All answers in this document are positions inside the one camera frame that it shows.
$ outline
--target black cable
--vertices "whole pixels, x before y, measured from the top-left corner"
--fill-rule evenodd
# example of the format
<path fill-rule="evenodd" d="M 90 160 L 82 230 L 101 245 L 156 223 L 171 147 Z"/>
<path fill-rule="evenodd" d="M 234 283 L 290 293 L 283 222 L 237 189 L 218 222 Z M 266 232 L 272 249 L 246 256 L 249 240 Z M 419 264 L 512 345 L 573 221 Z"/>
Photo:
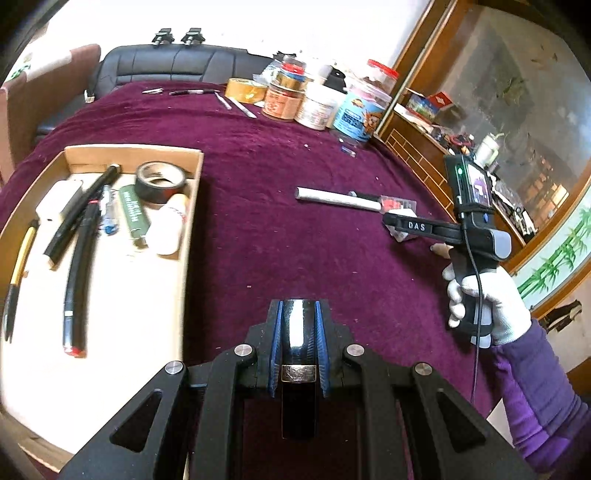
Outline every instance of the black cable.
<path fill-rule="evenodd" d="M 482 294 L 482 283 L 480 282 L 480 273 L 476 267 L 476 261 L 472 250 L 470 249 L 470 242 L 468 241 L 468 233 L 466 230 L 465 222 L 462 223 L 462 231 L 464 234 L 464 243 L 466 244 L 466 252 L 472 263 L 472 268 L 476 274 L 476 283 L 478 283 L 478 313 L 476 316 L 476 354 L 474 355 L 474 373 L 472 377 L 472 394 L 470 395 L 470 403 L 474 405 L 474 397 L 476 396 L 476 379 L 478 377 L 478 354 L 480 353 L 480 326 L 482 325 L 482 303 L 484 296 Z"/>

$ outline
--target purple tablecloth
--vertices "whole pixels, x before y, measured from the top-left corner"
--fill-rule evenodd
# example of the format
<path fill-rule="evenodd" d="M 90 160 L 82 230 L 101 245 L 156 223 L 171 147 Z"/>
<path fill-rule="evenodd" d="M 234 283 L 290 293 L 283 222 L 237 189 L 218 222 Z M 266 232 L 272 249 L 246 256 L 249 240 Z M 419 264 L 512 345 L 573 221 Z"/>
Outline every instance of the purple tablecloth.
<path fill-rule="evenodd" d="M 141 94 L 155 86 L 124 86 L 43 140 L 0 192 L 0 226 L 67 145 L 198 148 L 205 158 L 191 246 L 186 361 L 208 361 L 240 343 L 250 325 L 265 320 L 272 299 L 326 298 L 334 321 L 348 325 L 357 342 L 402 365 L 426 361 L 469 397 L 473 350 L 446 330 L 446 261 L 429 251 L 432 242 L 398 244 L 376 213 L 294 199 L 296 186 L 355 189 L 413 199 L 418 215 L 445 219 L 400 159 L 382 147 L 352 158 L 328 131 L 268 119 L 254 106 L 248 108 L 257 119 L 250 119 L 212 95 Z M 496 398 L 490 376 L 479 378 L 478 409 L 486 415 Z"/>

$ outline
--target white rod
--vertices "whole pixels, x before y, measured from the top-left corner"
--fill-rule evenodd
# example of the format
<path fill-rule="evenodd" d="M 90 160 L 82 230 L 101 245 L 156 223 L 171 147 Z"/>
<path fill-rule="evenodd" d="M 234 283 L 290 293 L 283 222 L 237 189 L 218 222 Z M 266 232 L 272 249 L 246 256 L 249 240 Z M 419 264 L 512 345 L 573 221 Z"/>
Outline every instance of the white rod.
<path fill-rule="evenodd" d="M 328 203 L 330 205 L 339 205 L 341 207 L 360 208 L 372 212 L 379 212 L 382 209 L 382 205 L 379 202 L 350 197 L 349 195 L 342 195 L 340 193 L 324 192 L 323 190 L 305 189 L 303 187 L 297 187 L 295 189 L 295 198 L 297 200 L 306 200 L 308 202 Z"/>

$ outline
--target purple sleeve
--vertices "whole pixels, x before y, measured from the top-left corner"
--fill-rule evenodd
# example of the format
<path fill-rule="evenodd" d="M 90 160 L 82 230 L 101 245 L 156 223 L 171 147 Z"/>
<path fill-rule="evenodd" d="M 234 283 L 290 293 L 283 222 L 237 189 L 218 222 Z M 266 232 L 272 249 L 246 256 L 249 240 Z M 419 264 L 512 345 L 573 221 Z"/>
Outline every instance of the purple sleeve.
<path fill-rule="evenodd" d="M 548 472 L 591 423 L 591 411 L 574 393 L 536 321 L 522 337 L 491 350 L 513 444 L 537 472 Z"/>

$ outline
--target metal screw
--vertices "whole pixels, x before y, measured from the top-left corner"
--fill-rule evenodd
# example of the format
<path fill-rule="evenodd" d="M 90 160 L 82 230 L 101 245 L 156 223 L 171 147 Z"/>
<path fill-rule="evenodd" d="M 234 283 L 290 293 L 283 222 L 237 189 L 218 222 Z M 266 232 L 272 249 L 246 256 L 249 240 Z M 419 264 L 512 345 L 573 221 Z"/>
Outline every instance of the metal screw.
<path fill-rule="evenodd" d="M 172 362 L 168 362 L 164 369 L 168 375 L 176 375 L 183 369 L 183 363 L 178 360 L 173 360 Z"/>
<path fill-rule="evenodd" d="M 352 343 L 347 347 L 347 353 L 350 356 L 361 356 L 365 353 L 365 348 L 363 348 L 361 345 L 358 345 L 357 343 Z"/>
<path fill-rule="evenodd" d="M 420 364 L 416 364 L 414 370 L 419 375 L 428 376 L 433 373 L 433 367 L 429 364 L 421 362 Z"/>
<path fill-rule="evenodd" d="M 252 347 L 247 343 L 241 343 L 234 349 L 234 353 L 237 354 L 237 356 L 247 356 L 252 353 Z"/>

